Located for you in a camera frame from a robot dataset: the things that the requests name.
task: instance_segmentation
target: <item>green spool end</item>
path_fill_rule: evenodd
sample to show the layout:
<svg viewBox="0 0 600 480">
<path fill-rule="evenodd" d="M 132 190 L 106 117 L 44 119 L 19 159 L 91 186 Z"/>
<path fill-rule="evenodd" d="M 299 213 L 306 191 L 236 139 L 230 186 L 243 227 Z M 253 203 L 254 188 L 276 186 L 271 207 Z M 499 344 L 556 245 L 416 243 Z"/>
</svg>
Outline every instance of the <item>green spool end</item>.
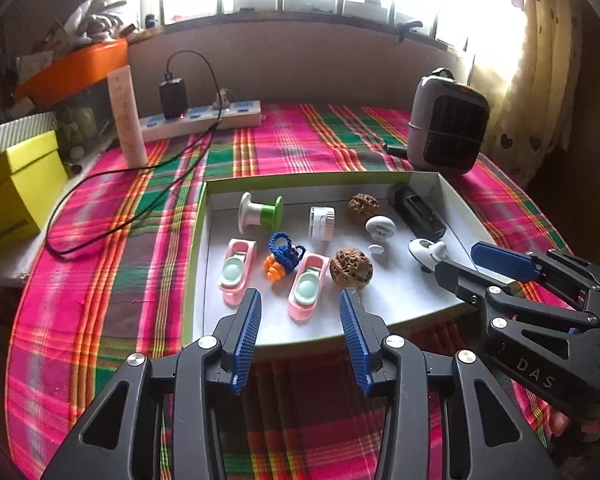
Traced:
<svg viewBox="0 0 600 480">
<path fill-rule="evenodd" d="M 260 210 L 260 225 L 271 229 L 272 231 L 280 231 L 282 226 L 282 197 L 276 199 L 276 205 L 263 205 Z"/>
</svg>

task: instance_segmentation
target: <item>white mushroom toy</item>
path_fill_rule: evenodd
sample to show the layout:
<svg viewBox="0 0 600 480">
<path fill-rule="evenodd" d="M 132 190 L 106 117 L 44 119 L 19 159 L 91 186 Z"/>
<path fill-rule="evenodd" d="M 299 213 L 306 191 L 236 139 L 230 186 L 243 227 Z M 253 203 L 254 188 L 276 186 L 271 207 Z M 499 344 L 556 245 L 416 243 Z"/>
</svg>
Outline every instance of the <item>white mushroom toy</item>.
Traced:
<svg viewBox="0 0 600 480">
<path fill-rule="evenodd" d="M 386 216 L 373 216 L 366 221 L 366 231 L 371 235 L 371 239 L 375 244 L 369 245 L 369 250 L 372 254 L 384 253 L 384 247 L 380 244 L 384 244 L 387 238 L 391 238 L 395 235 L 396 227 L 394 221 Z"/>
</svg>

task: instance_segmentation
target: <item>white spool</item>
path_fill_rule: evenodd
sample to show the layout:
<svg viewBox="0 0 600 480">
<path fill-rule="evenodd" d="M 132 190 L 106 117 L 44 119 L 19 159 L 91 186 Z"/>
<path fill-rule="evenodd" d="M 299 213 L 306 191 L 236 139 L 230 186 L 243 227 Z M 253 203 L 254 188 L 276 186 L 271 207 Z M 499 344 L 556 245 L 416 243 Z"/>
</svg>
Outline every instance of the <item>white spool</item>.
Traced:
<svg viewBox="0 0 600 480">
<path fill-rule="evenodd" d="M 243 229 L 247 225 L 260 225 L 261 211 L 262 204 L 253 203 L 251 201 L 251 193 L 247 191 L 242 196 L 240 207 L 238 208 L 238 229 L 240 229 L 240 234 L 244 232 Z"/>
<path fill-rule="evenodd" d="M 309 240 L 324 240 L 328 242 L 333 237 L 336 212 L 333 207 L 311 208 L 309 213 Z"/>
</svg>

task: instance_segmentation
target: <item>yellow box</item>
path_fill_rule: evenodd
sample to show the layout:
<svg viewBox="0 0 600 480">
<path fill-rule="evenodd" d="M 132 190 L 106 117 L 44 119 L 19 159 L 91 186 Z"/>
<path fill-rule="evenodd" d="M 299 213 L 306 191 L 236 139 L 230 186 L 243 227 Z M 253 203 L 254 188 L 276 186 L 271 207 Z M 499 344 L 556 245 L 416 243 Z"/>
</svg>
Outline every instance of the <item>yellow box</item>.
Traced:
<svg viewBox="0 0 600 480">
<path fill-rule="evenodd" d="M 0 247 L 40 232 L 66 180 L 55 132 L 0 154 Z"/>
</svg>

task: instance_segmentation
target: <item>orange tray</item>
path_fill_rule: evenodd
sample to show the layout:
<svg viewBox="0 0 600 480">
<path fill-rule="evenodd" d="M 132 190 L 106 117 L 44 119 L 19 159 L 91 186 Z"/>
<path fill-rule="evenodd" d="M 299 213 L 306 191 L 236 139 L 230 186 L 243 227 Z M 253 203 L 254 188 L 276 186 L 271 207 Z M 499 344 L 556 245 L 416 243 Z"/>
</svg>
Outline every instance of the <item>orange tray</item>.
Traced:
<svg viewBox="0 0 600 480">
<path fill-rule="evenodd" d="M 18 86 L 16 102 L 28 97 L 37 108 L 48 108 L 102 81 L 112 70 L 128 63 L 126 40 L 115 40 L 64 56 Z"/>
</svg>

